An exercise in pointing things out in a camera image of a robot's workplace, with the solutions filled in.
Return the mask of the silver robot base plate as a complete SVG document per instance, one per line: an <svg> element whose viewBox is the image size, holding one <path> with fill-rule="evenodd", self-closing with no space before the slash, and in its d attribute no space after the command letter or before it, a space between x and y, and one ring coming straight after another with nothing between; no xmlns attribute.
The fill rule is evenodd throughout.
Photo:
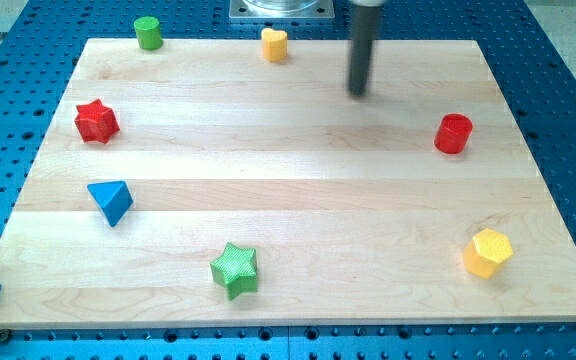
<svg viewBox="0 0 576 360"><path fill-rule="evenodd" d="M332 19L332 0L230 0L231 19Z"/></svg>

